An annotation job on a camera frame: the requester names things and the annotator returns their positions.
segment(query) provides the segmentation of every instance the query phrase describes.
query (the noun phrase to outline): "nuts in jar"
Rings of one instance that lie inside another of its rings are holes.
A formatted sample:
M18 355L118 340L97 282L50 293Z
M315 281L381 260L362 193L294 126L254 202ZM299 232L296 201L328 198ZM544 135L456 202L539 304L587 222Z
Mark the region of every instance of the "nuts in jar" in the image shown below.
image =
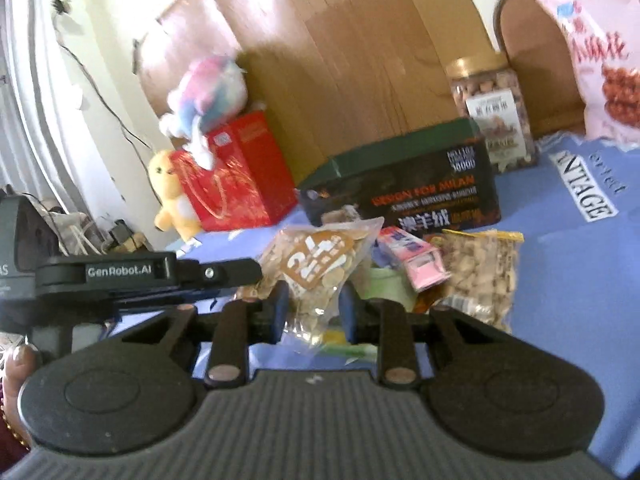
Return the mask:
M463 57L447 66L461 116L472 117L486 139L497 173L536 163L536 146L516 73L502 52Z

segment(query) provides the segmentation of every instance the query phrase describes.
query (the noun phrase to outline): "screw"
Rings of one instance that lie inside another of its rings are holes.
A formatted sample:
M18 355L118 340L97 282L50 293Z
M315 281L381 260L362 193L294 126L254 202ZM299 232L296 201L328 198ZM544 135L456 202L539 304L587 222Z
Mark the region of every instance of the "screw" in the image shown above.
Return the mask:
M411 384L415 381L416 377L413 370L401 366L390 368L385 373L385 379L393 384Z
M240 375L240 368L233 365L217 365L207 373L209 379L219 383L235 381Z

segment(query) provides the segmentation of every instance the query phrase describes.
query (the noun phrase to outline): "electrical cable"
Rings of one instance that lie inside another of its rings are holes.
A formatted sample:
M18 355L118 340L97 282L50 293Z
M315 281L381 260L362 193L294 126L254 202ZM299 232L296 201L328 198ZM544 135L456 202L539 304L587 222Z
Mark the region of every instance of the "electrical cable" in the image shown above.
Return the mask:
M104 105L104 107L107 109L107 111L118 121L118 124L120 125L120 127L122 129L121 130L122 134L125 137L125 139L127 139L127 142L129 144L131 144L134 149L136 148L135 144L133 144L133 141L131 139L129 139L129 137L125 136L124 132L127 132L131 137L136 139L140 144L145 146L146 149L148 149L149 151L152 152L153 149L151 148L151 146L149 146L144 140L140 139L140 137L138 137L131 130L129 130L127 128L127 126L125 125L125 123L122 121L122 119L119 117L119 115L116 112L114 112L113 109L107 103L107 101L104 100L104 98L102 97L102 94L100 93L100 90L98 89L98 85L96 84L96 82L94 80L94 77L89 73L89 71L87 70L86 66L84 65L84 63L82 63L82 61L80 61L78 56L76 56L76 54L74 54L73 51L71 49L69 49L68 46L65 46L65 45L63 45L61 43L59 43L58 45L60 46L61 49L63 49L66 53L68 53L74 59L74 61L78 64L78 66L80 67L80 70L82 70L82 74L86 77L87 81L89 82L89 84L94 89L94 92L98 96L98 99L100 99L100 102Z
M89 84L91 85L91 87L94 89L94 92L96 94L96 96L98 97L98 99L100 100L100 102L104 105L104 107L106 108L106 110L118 121L118 124L120 125L120 133L122 134L122 137L124 137L124 139L131 145L131 147L133 148L133 151L136 153L136 157L138 158L140 164L142 165L142 168L145 171L145 175L146 175L146 180L149 183L149 187L151 188L151 191L153 192L154 196L156 197L156 200L158 201L158 203L160 205L162 205L162 201L160 200L160 197L158 196L158 194L156 193L156 190L153 188L153 185L151 184L151 178L148 175L148 171L146 170L146 164L145 161L142 159L142 156L140 155L140 152L138 151L136 145L133 143L133 141L127 137L126 133L127 132L131 137L133 137L134 139L136 139L140 144L142 144L143 146L145 146L150 152L153 153L153 148L151 146L149 146L144 140L140 139L140 137L138 137L136 134L134 134L131 130L129 130L127 128L127 126L125 125L125 123L122 121L122 119L119 117L119 115L113 111L113 109L109 106L109 104L107 103L107 101L104 100L104 97L102 97L102 94L100 93L100 90L98 88L97 83L95 82L94 77L91 75L91 73L88 71L87 67L84 65L84 63L82 63L82 61L80 61L79 57L76 56L75 53L73 53L73 51L71 49L69 49L68 46L63 45L62 43L58 42L58 45L60 46L60 48L62 50L64 50L66 53L69 54L69 56L71 56L73 58L73 60L78 64L78 66L80 67L80 70L82 71L82 74L84 75L84 77L87 79L87 81L89 82Z
M38 204L40 205L41 208L44 209L44 211L47 212L47 215L49 215L49 220L51 220L51 224L53 225L53 228L56 230L56 234L58 235L58 240L60 242L60 245L62 245L62 247L65 250L65 256L69 256L69 249L65 244L65 241L62 237L62 234L60 233L60 229L58 229L58 226L56 224L56 221L53 219L53 215L51 214L51 211L49 211L46 207L44 207L44 204L42 203L42 201L35 195L32 195L31 193L18 193L20 195L24 195L24 196L30 196L31 198L33 198L36 202L38 202Z

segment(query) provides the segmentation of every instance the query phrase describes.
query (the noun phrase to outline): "red box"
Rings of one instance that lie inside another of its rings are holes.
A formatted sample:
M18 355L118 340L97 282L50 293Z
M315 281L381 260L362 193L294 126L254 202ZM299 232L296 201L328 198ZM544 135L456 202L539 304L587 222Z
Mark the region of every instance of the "red box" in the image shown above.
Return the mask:
M274 225L293 209L293 179L263 112L241 116L207 139L216 159L212 171L198 166L191 153L171 155L205 231Z

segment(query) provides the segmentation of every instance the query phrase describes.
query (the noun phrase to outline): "pink package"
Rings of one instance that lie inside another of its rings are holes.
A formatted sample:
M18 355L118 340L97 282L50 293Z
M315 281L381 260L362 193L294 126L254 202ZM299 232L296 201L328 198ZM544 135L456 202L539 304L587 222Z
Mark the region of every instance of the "pink package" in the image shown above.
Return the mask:
M416 292L450 278L438 248L398 227L380 231L378 243L397 266L402 266Z
M640 142L640 0L538 0L569 46L587 137Z

